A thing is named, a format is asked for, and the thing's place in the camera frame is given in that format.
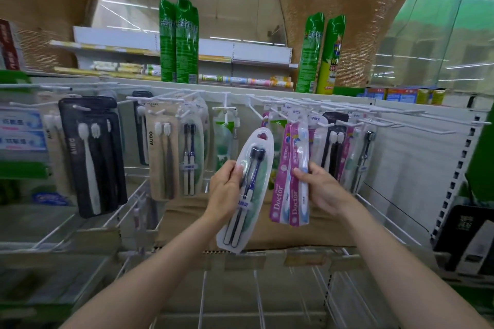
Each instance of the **person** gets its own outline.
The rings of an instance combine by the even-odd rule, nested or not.
[[[145,328],[164,306],[194,258],[233,215],[242,167],[226,162],[211,178],[204,214],[155,255],[102,290],[63,329]],[[396,241],[323,168],[293,174],[309,184],[313,203],[338,218],[405,329],[488,329],[491,326],[439,276]]]

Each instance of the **finger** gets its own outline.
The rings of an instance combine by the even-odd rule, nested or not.
[[[299,168],[293,168],[292,174],[305,183],[317,184],[319,182],[318,177],[310,173],[302,172]]]
[[[317,165],[316,163],[314,163],[313,161],[309,162],[309,170],[310,172],[313,174],[313,175],[321,175],[321,174],[324,174],[324,173],[327,173],[329,174],[328,172],[326,172],[324,170],[323,167],[320,167],[319,165]]]
[[[230,174],[237,162],[235,160],[228,160],[223,166],[214,174],[214,180],[217,183],[225,184],[230,179]]]
[[[234,183],[237,186],[240,186],[240,182],[242,181],[242,176],[244,175],[244,167],[242,165],[235,166],[233,169],[230,179],[228,183]]]

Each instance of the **person's right hand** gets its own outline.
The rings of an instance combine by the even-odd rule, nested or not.
[[[298,168],[293,175],[309,184],[310,199],[317,206],[333,216],[341,216],[345,206],[356,202],[355,198],[336,181],[333,176],[314,162],[309,163],[309,171],[304,173]]]

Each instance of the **person's left hand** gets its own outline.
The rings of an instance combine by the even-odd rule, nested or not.
[[[209,202],[204,214],[221,221],[221,225],[231,219],[239,202],[243,168],[235,166],[236,163],[228,160],[209,182]]]

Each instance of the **brown cardboard sheet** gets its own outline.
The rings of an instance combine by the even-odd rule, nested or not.
[[[272,191],[268,191],[254,232],[245,250],[279,250],[301,246],[355,246],[350,234],[334,217],[311,204],[310,223],[298,228],[269,220]],[[207,194],[194,198],[177,198],[166,204],[156,246],[163,246],[197,220],[206,209]],[[219,250],[216,239],[207,250]]]

